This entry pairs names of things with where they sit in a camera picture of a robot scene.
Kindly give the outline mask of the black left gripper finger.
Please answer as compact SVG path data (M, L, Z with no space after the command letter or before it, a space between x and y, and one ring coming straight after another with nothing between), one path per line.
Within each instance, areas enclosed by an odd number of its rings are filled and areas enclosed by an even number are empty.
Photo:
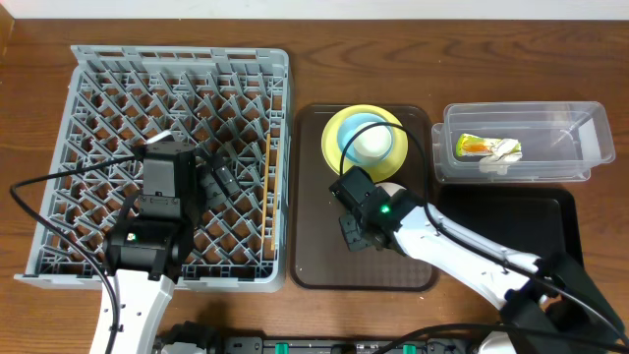
M233 196L241 191L237 178L227 167L222 156L214 156L211 160L211 169L215 181L226 196Z
M203 195L202 205L205 208L216 208L226 202L227 197L209 167L203 165L197 168L197 180L199 191Z

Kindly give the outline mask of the white rice bowl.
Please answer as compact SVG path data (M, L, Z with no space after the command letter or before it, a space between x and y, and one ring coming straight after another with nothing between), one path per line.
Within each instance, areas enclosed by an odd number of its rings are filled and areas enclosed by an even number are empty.
M392 182L380 182L376 185L377 187L381 187L389 196L393 196L397 192L405 190L405 187Z

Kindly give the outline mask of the yellow green snack wrapper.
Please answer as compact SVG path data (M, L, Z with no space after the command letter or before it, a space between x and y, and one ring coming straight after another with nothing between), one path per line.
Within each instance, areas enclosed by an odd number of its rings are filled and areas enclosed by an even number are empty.
M492 149L500 142L501 139L462 134L455 145L454 154L457 157L492 155Z

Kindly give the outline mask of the white tissue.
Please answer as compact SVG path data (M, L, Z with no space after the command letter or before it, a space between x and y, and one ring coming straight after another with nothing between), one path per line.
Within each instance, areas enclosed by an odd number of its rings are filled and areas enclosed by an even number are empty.
M509 166L523 157L521 143L514 139L498 140L489 146L489 155L480 160L480 171L505 175Z

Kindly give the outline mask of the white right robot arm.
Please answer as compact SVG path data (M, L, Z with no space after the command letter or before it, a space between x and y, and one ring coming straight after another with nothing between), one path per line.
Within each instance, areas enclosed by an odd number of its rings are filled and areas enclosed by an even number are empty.
M482 330L481 353L625 353L622 320L570 256L517 251L456 223L414 193L377 185L333 187L348 248L390 249L456 278L498 310L500 324L444 324L414 331Z

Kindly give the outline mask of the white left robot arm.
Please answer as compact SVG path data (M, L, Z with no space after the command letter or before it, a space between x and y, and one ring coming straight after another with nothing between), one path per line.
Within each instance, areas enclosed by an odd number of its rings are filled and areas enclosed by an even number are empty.
M143 159L143 188L124 200L104 240L115 298L101 300L100 314L118 318L112 325L98 320L92 353L106 348L106 333L116 336L106 352L151 351L202 215L239 190L223 157L207 157L202 166L196 159L192 152Z

